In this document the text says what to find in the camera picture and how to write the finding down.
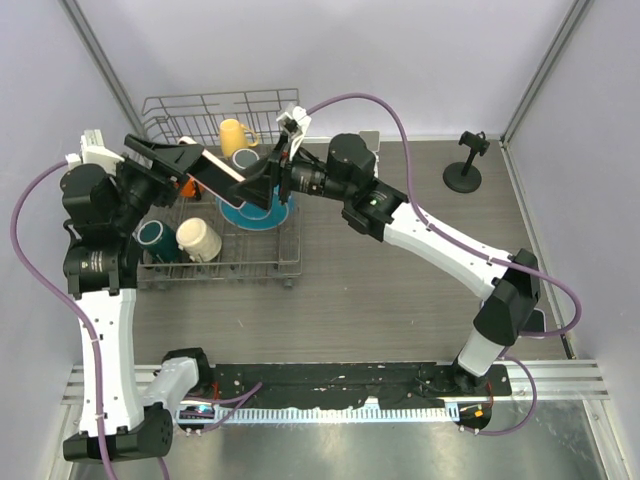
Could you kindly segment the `black round-base phone holder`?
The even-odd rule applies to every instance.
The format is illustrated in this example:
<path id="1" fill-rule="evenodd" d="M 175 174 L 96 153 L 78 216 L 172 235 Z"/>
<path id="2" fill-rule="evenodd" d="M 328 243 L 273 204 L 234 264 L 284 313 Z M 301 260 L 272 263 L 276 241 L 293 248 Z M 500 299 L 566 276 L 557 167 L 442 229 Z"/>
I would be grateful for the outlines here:
<path id="1" fill-rule="evenodd" d="M 452 191 L 468 194 L 476 191 L 482 183 L 482 175 L 473 161 L 477 156 L 484 156 L 489 149 L 490 141 L 484 131 L 472 133 L 465 131 L 458 140 L 459 146 L 469 149 L 465 162 L 453 162 L 443 171 L 443 181 Z"/>

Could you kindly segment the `pink-cased phone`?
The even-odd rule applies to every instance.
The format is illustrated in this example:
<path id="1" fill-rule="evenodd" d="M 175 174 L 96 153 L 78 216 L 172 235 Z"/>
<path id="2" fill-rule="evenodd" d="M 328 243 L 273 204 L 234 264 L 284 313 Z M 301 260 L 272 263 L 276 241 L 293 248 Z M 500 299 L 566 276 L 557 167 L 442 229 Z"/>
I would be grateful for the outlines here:
<path id="1" fill-rule="evenodd" d="M 199 159 L 188 170 L 197 183 L 234 209 L 240 209 L 245 204 L 236 195 L 236 187 L 246 180 L 243 175 L 191 137 L 183 136 L 178 143 L 202 148 Z"/>

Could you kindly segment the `purple-cased phone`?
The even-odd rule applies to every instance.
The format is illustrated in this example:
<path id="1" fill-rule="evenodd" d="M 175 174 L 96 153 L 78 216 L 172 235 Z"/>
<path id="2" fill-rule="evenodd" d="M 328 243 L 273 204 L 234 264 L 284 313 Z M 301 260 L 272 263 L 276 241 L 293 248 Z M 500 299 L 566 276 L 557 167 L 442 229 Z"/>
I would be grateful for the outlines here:
<path id="1" fill-rule="evenodd" d="M 535 308 L 524 325 L 524 329 L 520 332 L 520 336 L 541 339 L 545 333 L 546 315 L 542 310 Z"/>

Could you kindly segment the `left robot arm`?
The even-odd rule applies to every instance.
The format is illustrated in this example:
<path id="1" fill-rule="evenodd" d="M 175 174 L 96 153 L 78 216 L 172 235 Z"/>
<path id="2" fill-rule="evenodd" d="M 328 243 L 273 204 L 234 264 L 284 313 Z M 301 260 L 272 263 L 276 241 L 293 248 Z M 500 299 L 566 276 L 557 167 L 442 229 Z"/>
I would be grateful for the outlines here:
<path id="1" fill-rule="evenodd" d="M 77 463 L 164 458 L 181 401 L 203 398 L 213 385 L 205 352 L 192 347 L 168 352 L 140 391 L 133 345 L 142 256 L 134 232 L 152 207 L 175 202 L 204 148 L 193 140 L 171 145 L 133 135 L 125 144 L 150 165 L 100 147 L 82 153 L 60 181 L 70 235 L 63 297 L 80 323 L 84 374 L 79 431 L 64 441 L 63 455 Z"/>

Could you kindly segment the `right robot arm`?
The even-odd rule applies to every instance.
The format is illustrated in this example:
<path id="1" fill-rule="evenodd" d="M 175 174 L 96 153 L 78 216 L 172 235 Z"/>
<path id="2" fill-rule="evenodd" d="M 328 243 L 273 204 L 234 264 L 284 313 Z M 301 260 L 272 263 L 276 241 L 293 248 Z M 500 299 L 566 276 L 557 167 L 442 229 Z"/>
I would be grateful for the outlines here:
<path id="1" fill-rule="evenodd" d="M 428 215 L 379 179 L 378 154 L 359 134 L 333 137 L 324 160 L 294 147 L 287 135 L 264 156 L 244 147 L 229 158 L 242 177 L 235 193 L 245 202 L 268 209 L 292 193 L 339 201 L 352 229 L 421 257 L 480 298 L 451 380 L 465 395 L 486 385 L 491 365 L 520 337 L 539 301 L 538 262 L 531 252 L 490 248 Z"/>

